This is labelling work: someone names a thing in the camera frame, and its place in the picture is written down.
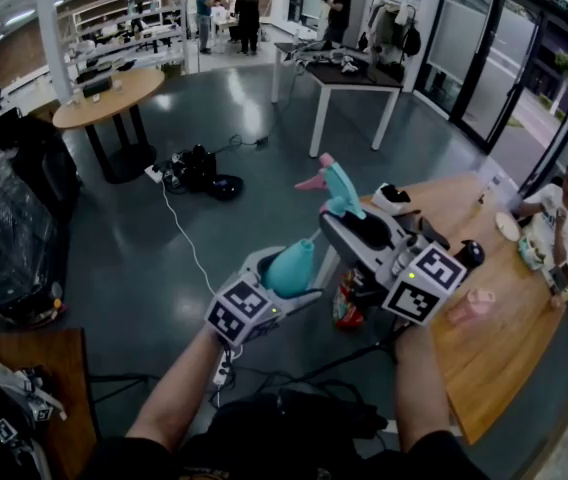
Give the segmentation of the black flask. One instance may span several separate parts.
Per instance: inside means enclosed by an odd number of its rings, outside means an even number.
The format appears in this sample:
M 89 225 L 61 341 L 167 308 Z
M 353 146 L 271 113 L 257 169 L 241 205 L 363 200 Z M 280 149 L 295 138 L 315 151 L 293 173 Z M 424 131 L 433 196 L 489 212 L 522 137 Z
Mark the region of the black flask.
M 477 241 L 468 239 L 462 242 L 462 247 L 454 258 L 467 270 L 473 270 L 484 263 L 485 253 Z

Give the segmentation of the rectangular wooden table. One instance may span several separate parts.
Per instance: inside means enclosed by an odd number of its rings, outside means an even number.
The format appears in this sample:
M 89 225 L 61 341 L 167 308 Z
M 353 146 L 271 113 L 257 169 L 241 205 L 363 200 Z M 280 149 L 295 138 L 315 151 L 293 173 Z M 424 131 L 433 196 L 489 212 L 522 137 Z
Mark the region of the rectangular wooden table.
M 461 241 L 475 239 L 486 254 L 431 322 L 449 404 L 469 444 L 505 412 L 566 320 L 552 305 L 542 273 L 531 271 L 516 244 L 498 231 L 495 216 L 505 207 L 496 194 L 477 203 L 483 187 L 469 172 L 405 188 L 410 209 L 421 211 L 453 251 Z M 492 292 L 495 304 L 484 316 L 451 324 L 448 311 L 472 289 Z

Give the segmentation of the teal bottle body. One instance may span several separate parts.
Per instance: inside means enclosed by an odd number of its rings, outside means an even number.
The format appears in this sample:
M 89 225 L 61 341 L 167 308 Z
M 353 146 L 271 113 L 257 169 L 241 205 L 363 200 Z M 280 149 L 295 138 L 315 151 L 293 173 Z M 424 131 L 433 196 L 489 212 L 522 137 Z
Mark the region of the teal bottle body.
M 305 292 L 313 274 L 314 243 L 302 239 L 279 253 L 263 276 L 263 286 L 278 297 L 292 298 Z

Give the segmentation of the grey gripper device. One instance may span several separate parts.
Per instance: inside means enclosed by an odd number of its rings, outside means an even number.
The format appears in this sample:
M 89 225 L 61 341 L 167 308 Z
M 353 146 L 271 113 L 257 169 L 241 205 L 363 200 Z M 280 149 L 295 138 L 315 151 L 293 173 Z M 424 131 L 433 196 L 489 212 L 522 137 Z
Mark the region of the grey gripper device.
M 53 378 L 41 366 L 11 370 L 0 366 L 0 388 L 20 407 L 28 423 L 36 428 L 56 416 L 68 418 L 62 402 L 53 394 Z

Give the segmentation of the black wedge stand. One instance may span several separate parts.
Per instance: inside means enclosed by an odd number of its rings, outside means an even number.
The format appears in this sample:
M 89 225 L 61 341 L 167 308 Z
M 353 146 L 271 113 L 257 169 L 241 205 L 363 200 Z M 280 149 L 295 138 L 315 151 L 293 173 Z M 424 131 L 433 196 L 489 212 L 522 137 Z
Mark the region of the black wedge stand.
M 443 249 L 449 250 L 449 241 L 435 230 L 430 221 L 420 210 L 413 210 L 395 217 L 399 226 L 407 233 L 423 236 L 429 243 L 435 242 Z

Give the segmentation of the white shelving unit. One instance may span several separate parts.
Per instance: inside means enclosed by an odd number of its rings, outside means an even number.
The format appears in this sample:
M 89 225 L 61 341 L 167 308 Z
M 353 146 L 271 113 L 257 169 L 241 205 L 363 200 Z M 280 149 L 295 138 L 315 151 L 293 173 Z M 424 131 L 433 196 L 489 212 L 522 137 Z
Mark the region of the white shelving unit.
M 75 88 L 129 69 L 180 65 L 188 56 L 186 0 L 94 0 L 60 20 Z

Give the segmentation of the white box with black item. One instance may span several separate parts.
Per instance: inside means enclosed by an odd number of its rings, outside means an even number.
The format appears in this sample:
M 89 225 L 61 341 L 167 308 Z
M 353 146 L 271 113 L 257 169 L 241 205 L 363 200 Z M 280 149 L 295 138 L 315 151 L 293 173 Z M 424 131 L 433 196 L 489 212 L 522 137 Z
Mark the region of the white box with black item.
M 373 205 L 391 216 L 399 215 L 411 202 L 405 190 L 398 190 L 394 185 L 383 183 L 372 196 Z

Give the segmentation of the black framed glass doors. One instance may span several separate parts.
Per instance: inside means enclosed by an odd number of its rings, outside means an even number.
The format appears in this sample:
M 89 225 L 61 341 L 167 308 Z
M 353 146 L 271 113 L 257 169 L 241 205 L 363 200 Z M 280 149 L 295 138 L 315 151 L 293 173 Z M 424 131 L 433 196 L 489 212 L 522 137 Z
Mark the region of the black framed glass doors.
M 568 166 L 568 0 L 439 0 L 415 91 L 532 192 Z

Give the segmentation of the person's left forearm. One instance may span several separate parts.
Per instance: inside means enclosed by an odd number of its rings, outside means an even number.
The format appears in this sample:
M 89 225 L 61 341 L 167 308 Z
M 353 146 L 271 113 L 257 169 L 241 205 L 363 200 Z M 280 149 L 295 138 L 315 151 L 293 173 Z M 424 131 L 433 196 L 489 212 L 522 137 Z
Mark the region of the person's left forearm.
M 204 326 L 157 383 L 126 437 L 177 449 L 198 413 L 221 351 L 217 334 Z

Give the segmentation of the small brown wooden table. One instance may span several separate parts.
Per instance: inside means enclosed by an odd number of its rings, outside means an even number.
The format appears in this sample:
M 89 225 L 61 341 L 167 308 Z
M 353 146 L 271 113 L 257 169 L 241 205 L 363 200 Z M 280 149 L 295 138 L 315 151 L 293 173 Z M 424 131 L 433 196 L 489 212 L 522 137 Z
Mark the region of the small brown wooden table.
M 45 425 L 43 448 L 54 480 L 75 480 L 99 438 L 81 329 L 0 333 L 0 362 L 16 370 L 41 366 L 52 380 L 66 420 Z

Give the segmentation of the coat rack with clothes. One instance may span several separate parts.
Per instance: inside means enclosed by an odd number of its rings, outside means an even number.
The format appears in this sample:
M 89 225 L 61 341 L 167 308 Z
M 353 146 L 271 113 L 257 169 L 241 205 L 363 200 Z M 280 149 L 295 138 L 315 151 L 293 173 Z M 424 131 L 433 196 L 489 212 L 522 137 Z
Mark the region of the coat rack with clothes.
M 405 79 L 405 63 L 422 48 L 416 15 L 417 9 L 407 2 L 372 0 L 361 37 L 372 64 L 400 84 Z

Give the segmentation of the pink cup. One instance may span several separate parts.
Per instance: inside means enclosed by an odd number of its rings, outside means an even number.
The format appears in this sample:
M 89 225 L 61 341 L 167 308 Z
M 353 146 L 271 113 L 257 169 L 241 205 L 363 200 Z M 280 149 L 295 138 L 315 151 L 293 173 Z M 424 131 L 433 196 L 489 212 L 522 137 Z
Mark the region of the pink cup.
M 495 304 L 493 292 L 484 289 L 469 290 L 460 301 L 447 312 L 448 321 L 452 325 L 463 323 L 485 316 Z

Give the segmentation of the round wooden table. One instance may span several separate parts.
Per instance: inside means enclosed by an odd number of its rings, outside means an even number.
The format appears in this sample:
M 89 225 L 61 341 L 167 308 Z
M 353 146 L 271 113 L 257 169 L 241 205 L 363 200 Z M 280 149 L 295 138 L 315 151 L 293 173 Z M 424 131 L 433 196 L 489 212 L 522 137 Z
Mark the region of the round wooden table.
M 111 184 L 133 181 L 145 173 L 156 160 L 150 144 L 139 104 L 153 96 L 165 82 L 165 74 L 157 68 L 131 69 L 117 74 L 111 87 L 99 94 L 69 100 L 53 116 L 59 130 L 85 130 L 105 180 Z M 107 154 L 95 126 L 112 120 L 121 147 Z

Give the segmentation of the person's black shirt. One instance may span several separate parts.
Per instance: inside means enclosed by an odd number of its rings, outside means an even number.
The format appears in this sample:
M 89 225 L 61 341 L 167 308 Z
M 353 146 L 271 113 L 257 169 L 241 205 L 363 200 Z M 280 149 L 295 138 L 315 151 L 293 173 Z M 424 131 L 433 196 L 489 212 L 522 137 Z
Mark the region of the person's black shirt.
M 369 458 L 338 430 L 283 414 L 273 394 L 223 406 L 206 432 L 170 452 L 149 439 L 100 442 L 77 480 L 489 480 L 456 438 L 437 431 L 408 452 Z

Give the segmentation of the teal pink bottle cap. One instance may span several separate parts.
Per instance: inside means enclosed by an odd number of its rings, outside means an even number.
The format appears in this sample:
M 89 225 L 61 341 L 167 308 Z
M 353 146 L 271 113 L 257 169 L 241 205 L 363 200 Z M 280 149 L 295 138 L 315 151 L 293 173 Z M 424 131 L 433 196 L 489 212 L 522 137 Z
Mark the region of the teal pink bottle cap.
M 296 190 L 325 190 L 329 197 L 321 207 L 321 212 L 328 212 L 336 217 L 347 213 L 360 220 L 366 218 L 358 193 L 340 164 L 329 154 L 319 156 L 321 167 L 312 178 L 294 186 Z

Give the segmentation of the plastic wrapped black machine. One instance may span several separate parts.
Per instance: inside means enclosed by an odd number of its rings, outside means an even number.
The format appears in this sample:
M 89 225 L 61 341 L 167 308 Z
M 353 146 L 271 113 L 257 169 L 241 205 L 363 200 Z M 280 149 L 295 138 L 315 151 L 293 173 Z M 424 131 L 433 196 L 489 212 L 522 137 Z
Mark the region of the plastic wrapped black machine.
M 0 307 L 53 281 L 57 222 L 0 150 Z

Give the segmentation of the white plate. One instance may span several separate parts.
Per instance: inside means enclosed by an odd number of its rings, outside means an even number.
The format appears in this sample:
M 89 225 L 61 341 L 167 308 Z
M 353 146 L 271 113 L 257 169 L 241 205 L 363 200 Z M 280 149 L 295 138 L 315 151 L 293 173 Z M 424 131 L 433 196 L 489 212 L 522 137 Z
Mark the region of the white plate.
M 495 214 L 495 225 L 504 238 L 511 242 L 519 241 L 521 229 L 510 213 L 497 212 Z

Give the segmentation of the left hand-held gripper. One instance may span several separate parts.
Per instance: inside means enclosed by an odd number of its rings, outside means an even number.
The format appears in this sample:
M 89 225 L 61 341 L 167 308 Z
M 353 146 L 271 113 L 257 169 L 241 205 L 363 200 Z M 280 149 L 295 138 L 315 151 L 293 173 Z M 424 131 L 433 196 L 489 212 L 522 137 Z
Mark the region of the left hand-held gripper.
M 249 254 L 239 274 L 213 298 L 205 323 L 228 344 L 243 344 L 265 336 L 283 317 L 305 309 L 318 301 L 323 289 L 310 289 L 292 297 L 279 297 L 277 306 L 271 297 L 276 292 L 264 286 L 266 272 L 285 250 L 272 246 Z

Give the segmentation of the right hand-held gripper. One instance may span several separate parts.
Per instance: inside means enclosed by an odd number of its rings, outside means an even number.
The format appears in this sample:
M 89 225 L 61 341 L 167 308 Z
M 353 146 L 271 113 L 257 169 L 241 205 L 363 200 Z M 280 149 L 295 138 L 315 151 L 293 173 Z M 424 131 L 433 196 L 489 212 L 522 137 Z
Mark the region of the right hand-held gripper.
M 347 265 L 376 269 L 357 288 L 357 307 L 382 309 L 420 326 L 429 323 L 461 285 L 467 268 L 440 244 L 422 235 L 406 237 L 392 217 L 376 209 L 364 214 L 323 212 L 319 217 L 324 236 Z

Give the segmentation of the black round disc device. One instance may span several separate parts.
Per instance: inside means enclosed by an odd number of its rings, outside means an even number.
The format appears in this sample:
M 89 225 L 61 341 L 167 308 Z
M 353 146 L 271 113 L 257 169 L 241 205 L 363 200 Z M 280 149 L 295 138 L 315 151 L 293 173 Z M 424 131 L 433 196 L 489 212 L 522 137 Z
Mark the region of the black round disc device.
M 207 194 L 218 201 L 231 201 L 243 191 L 244 182 L 240 177 L 218 174 L 213 177 Z

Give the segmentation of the black equipment case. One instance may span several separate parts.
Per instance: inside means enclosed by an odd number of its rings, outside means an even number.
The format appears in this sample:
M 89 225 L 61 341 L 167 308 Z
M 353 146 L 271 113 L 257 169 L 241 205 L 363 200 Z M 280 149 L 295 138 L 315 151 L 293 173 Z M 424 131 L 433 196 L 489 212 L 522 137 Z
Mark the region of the black equipment case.
M 59 130 L 13 108 L 0 116 L 0 149 L 51 215 L 68 222 L 79 197 L 80 180 Z

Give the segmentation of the white framed black table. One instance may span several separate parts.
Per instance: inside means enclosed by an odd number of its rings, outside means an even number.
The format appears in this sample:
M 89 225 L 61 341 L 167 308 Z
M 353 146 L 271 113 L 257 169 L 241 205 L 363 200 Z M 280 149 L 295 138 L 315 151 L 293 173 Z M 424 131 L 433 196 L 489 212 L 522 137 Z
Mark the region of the white framed black table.
M 301 72 L 308 74 L 320 87 L 320 96 L 315 116 L 309 156 L 316 158 L 319 154 L 328 105 L 334 92 L 365 91 L 382 92 L 388 95 L 384 110 L 380 117 L 371 149 L 377 151 L 385 137 L 390 119 L 395 110 L 403 86 L 379 69 L 368 65 L 353 71 L 354 50 L 310 50 L 310 47 L 321 46 L 321 42 L 295 45 L 293 43 L 276 42 L 275 60 L 271 82 L 271 103 L 279 102 L 280 71 L 285 63 L 301 66 Z

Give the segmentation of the black bag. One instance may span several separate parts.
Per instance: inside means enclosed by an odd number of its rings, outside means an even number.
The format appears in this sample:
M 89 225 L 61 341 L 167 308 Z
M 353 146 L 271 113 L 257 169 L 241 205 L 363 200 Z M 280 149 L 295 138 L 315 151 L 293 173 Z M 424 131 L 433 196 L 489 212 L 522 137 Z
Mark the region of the black bag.
M 174 172 L 180 185 L 190 192 L 208 192 L 217 176 L 215 154 L 197 144 L 177 155 Z

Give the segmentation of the person's right forearm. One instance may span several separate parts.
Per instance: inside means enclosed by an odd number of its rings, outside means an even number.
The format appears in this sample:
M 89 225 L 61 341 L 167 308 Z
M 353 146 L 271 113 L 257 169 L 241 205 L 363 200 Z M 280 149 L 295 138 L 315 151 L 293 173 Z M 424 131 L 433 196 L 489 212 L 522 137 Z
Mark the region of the person's right forearm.
M 395 342 L 395 413 L 403 452 L 423 460 L 452 456 L 449 406 L 427 327 L 410 326 Z

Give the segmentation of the white locker cabinet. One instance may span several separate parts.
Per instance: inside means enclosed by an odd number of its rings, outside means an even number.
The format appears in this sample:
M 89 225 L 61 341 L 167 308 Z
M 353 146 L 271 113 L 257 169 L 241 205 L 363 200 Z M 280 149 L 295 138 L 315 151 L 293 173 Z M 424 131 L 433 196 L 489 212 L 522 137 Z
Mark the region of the white locker cabinet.
M 366 10 L 367 0 L 351 0 L 349 27 L 344 35 L 344 43 L 350 48 L 357 47 Z

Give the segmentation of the white square column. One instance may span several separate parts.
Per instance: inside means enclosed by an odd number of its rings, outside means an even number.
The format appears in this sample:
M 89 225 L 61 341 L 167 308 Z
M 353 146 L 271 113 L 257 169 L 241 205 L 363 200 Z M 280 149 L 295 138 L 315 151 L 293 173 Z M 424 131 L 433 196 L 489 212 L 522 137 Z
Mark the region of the white square column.
M 60 42 L 56 0 L 36 0 L 41 40 L 47 66 L 57 99 L 66 103 L 72 96 L 72 88 Z

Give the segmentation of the white food container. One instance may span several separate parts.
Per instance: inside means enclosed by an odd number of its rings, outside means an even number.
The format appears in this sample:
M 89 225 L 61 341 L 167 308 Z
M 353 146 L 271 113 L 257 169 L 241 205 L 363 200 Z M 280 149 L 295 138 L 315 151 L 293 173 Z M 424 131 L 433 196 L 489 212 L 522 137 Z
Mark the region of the white food container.
M 518 252 L 521 259 L 532 271 L 540 270 L 545 266 L 547 257 L 543 243 L 532 235 L 523 235 L 518 241 Z

